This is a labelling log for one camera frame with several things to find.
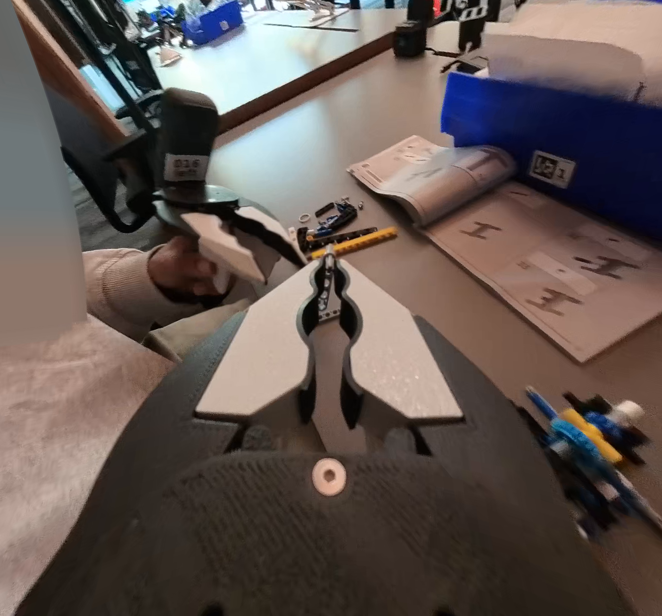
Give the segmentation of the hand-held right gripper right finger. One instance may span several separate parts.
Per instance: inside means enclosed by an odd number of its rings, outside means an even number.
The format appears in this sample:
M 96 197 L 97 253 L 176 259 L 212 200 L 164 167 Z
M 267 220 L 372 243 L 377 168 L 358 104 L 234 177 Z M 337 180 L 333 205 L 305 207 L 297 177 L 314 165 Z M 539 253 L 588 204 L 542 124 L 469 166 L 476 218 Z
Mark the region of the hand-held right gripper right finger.
M 348 345 L 340 401 L 352 430 L 458 422 L 464 414 L 411 311 L 343 259 L 335 261 Z

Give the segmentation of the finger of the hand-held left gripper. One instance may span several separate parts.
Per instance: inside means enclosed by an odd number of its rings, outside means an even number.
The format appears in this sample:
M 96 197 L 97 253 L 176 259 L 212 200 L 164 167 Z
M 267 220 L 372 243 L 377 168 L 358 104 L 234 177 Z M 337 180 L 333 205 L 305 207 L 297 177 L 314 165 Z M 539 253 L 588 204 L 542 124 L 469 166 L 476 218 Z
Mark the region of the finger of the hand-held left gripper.
M 292 240 L 281 223 L 261 208 L 227 208 L 220 217 L 240 246 L 251 250 L 255 256 L 284 258 L 295 266 L 305 266 L 308 263 L 297 240 Z
M 267 282 L 255 255 L 223 228 L 219 217 L 187 212 L 181 215 L 181 219 L 196 233 L 200 254 L 216 264 L 218 270 L 225 270 L 245 281 Z

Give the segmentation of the grey lego beam with holes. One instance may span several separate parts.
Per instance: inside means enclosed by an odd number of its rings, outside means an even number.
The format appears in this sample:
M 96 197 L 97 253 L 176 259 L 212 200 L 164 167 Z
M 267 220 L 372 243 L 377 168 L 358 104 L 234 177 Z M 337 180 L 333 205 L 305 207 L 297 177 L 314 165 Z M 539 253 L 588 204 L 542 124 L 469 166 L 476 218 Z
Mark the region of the grey lego beam with holes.
M 335 292 L 335 266 L 325 264 L 324 269 L 317 274 L 319 291 L 317 312 L 319 323 L 336 320 L 340 316 L 341 301 Z

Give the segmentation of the person's left forearm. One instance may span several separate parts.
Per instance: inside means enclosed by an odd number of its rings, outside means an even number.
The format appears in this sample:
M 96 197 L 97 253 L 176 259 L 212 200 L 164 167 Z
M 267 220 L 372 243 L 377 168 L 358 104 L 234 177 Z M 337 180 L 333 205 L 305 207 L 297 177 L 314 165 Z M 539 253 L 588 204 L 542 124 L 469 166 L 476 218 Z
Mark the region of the person's left forearm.
M 83 253 L 87 312 L 165 359 L 180 363 L 231 317 L 247 310 L 251 301 L 237 299 L 230 292 L 220 306 L 211 308 L 171 302 L 149 279 L 147 260 L 153 249 Z

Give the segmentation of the black lego beam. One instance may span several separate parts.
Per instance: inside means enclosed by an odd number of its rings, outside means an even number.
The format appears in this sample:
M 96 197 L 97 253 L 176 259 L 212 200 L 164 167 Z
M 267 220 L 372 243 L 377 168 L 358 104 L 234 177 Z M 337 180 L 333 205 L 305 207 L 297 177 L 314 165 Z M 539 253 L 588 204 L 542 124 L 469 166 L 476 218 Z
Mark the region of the black lego beam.
M 317 250 L 318 248 L 322 248 L 326 245 L 339 244 L 345 241 L 362 238 L 369 234 L 375 233 L 376 231 L 376 227 L 368 227 L 360 230 L 338 232 L 333 234 L 326 234 L 323 236 L 317 234 L 306 234 L 304 236 L 304 246 L 309 250 Z

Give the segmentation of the open lego instruction booklet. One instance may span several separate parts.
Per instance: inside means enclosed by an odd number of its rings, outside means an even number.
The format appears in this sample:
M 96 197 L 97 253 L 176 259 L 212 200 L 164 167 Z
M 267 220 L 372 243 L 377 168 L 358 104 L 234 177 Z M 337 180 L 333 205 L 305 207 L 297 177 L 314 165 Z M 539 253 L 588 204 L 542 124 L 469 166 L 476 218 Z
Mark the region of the open lego instruction booklet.
M 514 179 L 514 159 L 413 135 L 347 169 L 577 363 L 661 319 L 661 251 Z

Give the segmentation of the blue yellow lego assembly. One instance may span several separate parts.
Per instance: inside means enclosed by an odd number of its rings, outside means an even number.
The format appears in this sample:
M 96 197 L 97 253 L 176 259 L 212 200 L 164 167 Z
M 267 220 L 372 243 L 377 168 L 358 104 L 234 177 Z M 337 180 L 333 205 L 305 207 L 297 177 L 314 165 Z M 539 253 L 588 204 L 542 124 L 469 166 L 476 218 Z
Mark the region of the blue yellow lego assembly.
M 580 536 L 596 539 L 623 517 L 637 518 L 661 536 L 661 516 L 622 470 L 645 464 L 638 450 L 650 440 L 639 426 L 641 405 L 566 392 L 567 407 L 558 410 L 533 387 L 524 393 L 545 425 L 525 407 L 516 405 L 516 411 L 547 458 Z

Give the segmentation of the person's left hand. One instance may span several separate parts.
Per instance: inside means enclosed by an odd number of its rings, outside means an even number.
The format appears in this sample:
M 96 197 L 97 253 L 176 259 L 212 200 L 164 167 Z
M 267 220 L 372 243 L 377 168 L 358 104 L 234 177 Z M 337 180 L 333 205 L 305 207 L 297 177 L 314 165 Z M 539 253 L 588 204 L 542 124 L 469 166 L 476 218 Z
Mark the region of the person's left hand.
M 184 235 L 151 251 L 147 273 L 171 302 L 204 308 L 220 306 L 236 284 L 235 276 L 202 256 L 197 239 Z

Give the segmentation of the blue plastic bin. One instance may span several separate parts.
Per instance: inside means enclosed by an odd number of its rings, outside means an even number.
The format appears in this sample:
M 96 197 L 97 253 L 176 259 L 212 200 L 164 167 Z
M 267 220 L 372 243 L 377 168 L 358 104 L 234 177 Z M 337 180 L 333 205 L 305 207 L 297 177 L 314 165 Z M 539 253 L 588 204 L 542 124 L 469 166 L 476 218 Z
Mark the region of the blue plastic bin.
M 217 41 L 243 25 L 241 4 L 238 0 L 228 0 L 213 9 L 206 9 L 197 17 L 186 19 L 182 31 L 186 41 L 200 47 Z
M 440 118 L 456 147 L 491 145 L 516 179 L 661 242 L 661 109 L 452 72 Z

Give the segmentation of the person's zip hoodie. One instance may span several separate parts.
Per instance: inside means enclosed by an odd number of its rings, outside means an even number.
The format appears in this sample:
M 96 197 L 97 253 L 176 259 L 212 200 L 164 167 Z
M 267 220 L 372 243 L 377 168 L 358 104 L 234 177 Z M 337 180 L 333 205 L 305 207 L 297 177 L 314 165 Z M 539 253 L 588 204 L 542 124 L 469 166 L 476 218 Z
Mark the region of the person's zip hoodie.
M 94 317 L 1 347 L 1 614 L 77 520 L 109 451 L 173 363 Z

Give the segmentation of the black cube device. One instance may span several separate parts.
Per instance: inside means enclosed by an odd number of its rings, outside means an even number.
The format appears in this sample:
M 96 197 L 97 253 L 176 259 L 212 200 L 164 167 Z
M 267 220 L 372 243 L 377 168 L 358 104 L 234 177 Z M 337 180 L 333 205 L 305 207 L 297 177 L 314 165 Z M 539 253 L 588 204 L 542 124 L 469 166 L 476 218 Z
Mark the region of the black cube device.
M 406 20 L 395 26 L 393 54 L 397 59 L 415 59 L 427 48 L 427 25 L 420 20 Z

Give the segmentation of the flat black device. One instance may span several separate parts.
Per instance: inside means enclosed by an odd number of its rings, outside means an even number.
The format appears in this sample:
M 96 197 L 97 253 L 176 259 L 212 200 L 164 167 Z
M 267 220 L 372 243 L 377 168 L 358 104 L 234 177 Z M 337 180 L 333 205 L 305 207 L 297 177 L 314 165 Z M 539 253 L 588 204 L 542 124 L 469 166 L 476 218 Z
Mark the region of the flat black device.
M 489 60 L 481 56 L 475 58 L 455 58 L 440 70 L 441 74 L 451 72 L 487 76 L 489 75 Z

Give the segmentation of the black stand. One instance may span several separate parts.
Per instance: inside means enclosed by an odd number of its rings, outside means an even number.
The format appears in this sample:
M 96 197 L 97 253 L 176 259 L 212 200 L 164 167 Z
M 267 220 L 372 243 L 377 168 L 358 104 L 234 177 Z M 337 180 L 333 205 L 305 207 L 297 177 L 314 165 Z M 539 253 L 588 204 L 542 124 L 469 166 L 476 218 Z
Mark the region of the black stand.
M 481 47 L 485 25 L 497 22 L 501 11 L 501 0 L 468 0 L 459 16 L 458 49 L 466 55 Z

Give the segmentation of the white paper sheets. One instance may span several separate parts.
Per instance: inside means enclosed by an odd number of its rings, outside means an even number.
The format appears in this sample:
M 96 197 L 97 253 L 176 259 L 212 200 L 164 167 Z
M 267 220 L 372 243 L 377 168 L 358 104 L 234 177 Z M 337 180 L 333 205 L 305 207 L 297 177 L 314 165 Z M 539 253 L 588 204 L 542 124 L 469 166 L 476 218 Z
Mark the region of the white paper sheets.
M 534 4 L 483 34 L 489 76 L 661 106 L 661 5 Z

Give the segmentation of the black metal frame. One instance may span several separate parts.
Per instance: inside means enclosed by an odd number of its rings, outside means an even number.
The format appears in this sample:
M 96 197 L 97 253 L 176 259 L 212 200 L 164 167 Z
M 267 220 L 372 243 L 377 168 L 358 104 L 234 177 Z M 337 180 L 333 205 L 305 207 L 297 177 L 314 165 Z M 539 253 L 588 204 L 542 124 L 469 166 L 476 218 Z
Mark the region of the black metal frame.
M 63 49 L 73 49 L 73 61 L 91 65 L 119 97 L 114 111 L 140 130 L 157 124 L 161 84 L 149 50 L 155 36 L 146 36 L 122 0 L 30 0 Z

